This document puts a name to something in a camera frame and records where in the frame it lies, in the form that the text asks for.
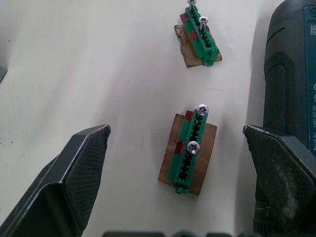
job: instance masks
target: silver screw head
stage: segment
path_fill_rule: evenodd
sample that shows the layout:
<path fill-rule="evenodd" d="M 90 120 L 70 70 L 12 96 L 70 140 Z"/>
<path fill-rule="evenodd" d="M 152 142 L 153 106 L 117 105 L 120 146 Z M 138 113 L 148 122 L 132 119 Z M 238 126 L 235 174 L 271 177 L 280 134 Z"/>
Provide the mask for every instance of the silver screw head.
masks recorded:
<path fill-rule="evenodd" d="M 194 4 L 196 4 L 196 2 L 197 2 L 197 0 L 188 0 L 188 1 L 187 1 L 187 3 L 188 3 L 189 5 L 194 5 Z"/>
<path fill-rule="evenodd" d="M 187 150 L 192 155 L 196 155 L 200 151 L 199 143 L 197 143 L 196 141 L 189 142 L 187 145 Z"/>
<path fill-rule="evenodd" d="M 209 112 L 209 109 L 206 105 L 199 105 L 197 107 L 197 113 L 199 115 L 205 116 L 205 115 L 208 115 L 208 112 Z"/>
<path fill-rule="evenodd" d="M 206 16 L 201 16 L 201 17 L 198 19 L 198 21 L 199 21 L 201 24 L 205 25 L 205 24 L 208 23 L 208 18 L 207 18 Z"/>

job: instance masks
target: white surface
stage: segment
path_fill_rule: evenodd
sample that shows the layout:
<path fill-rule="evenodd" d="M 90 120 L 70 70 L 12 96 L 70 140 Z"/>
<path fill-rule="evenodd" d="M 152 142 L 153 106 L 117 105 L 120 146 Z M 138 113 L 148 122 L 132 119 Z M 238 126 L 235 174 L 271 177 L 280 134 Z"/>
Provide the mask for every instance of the white surface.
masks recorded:
<path fill-rule="evenodd" d="M 85 237 L 251 230 L 255 171 L 242 127 L 262 123 L 263 61 L 281 0 L 198 0 L 224 61 L 187 69 L 173 26 L 186 0 L 0 2 L 0 223 L 70 136 L 112 127 Z M 157 181 L 175 113 L 218 126 L 199 197 Z"/>

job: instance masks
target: phillips screw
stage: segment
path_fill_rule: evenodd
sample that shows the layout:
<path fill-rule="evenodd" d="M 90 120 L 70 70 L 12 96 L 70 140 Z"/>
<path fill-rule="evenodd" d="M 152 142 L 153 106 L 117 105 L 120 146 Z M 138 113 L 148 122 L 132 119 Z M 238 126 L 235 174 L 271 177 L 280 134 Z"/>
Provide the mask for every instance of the phillips screw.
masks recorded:
<path fill-rule="evenodd" d="M 188 0 L 189 11 L 193 11 L 193 6 L 196 4 L 197 0 Z"/>
<path fill-rule="evenodd" d="M 199 30 L 202 31 L 205 25 L 208 23 L 208 18 L 205 16 L 201 16 L 199 19 Z"/>
<path fill-rule="evenodd" d="M 192 155 L 196 155 L 200 150 L 199 143 L 197 143 L 196 141 L 189 142 L 187 145 L 187 150 Z"/>
<path fill-rule="evenodd" d="M 206 105 L 199 105 L 197 107 L 197 113 L 201 116 L 205 116 L 205 115 L 208 115 L 208 107 Z"/>

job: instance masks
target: green terminal block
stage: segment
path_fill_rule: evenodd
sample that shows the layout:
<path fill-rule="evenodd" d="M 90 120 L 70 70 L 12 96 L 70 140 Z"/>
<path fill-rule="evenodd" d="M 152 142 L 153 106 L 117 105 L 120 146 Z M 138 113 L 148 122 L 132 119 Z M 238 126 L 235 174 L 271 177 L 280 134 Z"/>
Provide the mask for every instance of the green terminal block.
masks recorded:
<path fill-rule="evenodd" d="M 200 17 L 195 5 L 187 7 L 185 13 L 180 15 L 197 56 L 204 65 L 213 66 L 219 55 L 219 49 L 212 38 L 209 27 L 206 24 L 200 27 Z"/>
<path fill-rule="evenodd" d="M 168 180 L 178 194 L 187 194 L 193 179 L 193 169 L 200 150 L 200 143 L 207 120 L 208 107 L 199 105 L 196 110 L 187 111 L 179 140 L 168 172 Z"/>

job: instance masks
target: green plastic connector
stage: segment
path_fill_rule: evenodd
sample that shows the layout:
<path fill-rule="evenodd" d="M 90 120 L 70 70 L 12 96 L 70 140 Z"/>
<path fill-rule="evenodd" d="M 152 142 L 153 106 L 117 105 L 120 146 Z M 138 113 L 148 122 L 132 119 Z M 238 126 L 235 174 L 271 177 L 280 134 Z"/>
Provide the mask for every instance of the green plastic connector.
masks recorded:
<path fill-rule="evenodd" d="M 187 150 L 188 143 L 202 140 L 207 115 L 187 111 L 183 122 L 175 154 L 168 172 L 168 180 L 173 182 L 173 187 L 178 194 L 187 194 L 193 179 L 193 169 L 196 164 L 197 154 L 193 155 Z"/>
<path fill-rule="evenodd" d="M 188 33 L 189 39 L 193 44 L 197 56 L 202 60 L 202 63 L 207 66 L 213 66 L 219 55 L 219 49 L 206 26 L 200 30 L 198 19 L 201 15 L 196 6 L 190 11 L 187 7 L 184 14 L 180 15 L 183 25 Z"/>

